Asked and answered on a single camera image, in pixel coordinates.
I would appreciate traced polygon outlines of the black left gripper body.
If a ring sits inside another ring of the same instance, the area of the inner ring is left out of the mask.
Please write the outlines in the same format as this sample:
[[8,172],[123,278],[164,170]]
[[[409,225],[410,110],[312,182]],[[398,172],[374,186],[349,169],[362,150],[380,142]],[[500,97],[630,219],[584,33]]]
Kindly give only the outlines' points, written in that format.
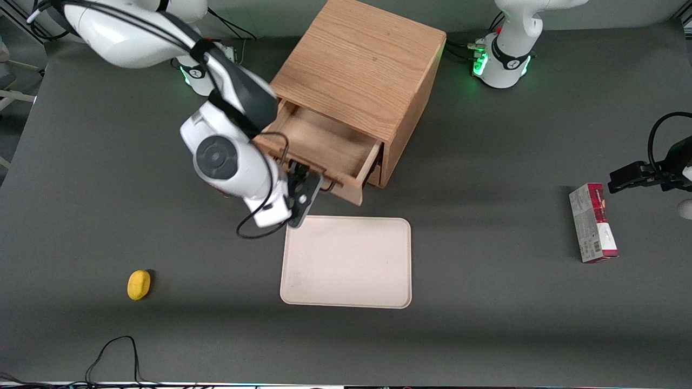
[[660,186],[662,191],[682,190],[691,192],[689,177],[691,137],[675,143],[660,162],[633,162],[610,173],[608,189],[611,194],[627,188]]

